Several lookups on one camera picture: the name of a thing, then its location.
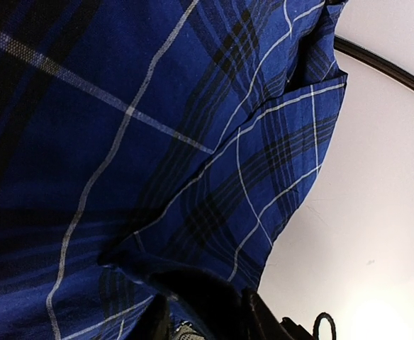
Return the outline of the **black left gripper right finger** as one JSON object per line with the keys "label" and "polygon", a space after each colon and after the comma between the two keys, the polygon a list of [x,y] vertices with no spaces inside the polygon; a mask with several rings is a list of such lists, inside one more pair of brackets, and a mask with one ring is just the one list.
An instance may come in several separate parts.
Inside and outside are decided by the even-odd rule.
{"label": "black left gripper right finger", "polygon": [[249,288],[242,291],[242,313],[247,339],[289,340],[293,337],[283,328],[259,294]]}

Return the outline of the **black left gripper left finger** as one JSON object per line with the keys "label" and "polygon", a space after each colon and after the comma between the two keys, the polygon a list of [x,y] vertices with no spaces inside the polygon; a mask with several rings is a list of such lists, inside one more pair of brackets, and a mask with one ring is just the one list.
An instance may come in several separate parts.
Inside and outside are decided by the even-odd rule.
{"label": "black left gripper left finger", "polygon": [[135,325],[137,340],[171,339],[169,303],[165,296],[156,295]]}

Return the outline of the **blue plaid long sleeve shirt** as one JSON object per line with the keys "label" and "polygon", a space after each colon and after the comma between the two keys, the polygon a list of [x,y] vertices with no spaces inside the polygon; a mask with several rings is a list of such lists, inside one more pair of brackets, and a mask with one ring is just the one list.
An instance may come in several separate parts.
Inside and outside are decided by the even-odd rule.
{"label": "blue plaid long sleeve shirt", "polygon": [[345,96],[344,1],[0,1],[0,339],[124,339],[158,271],[258,287]]}

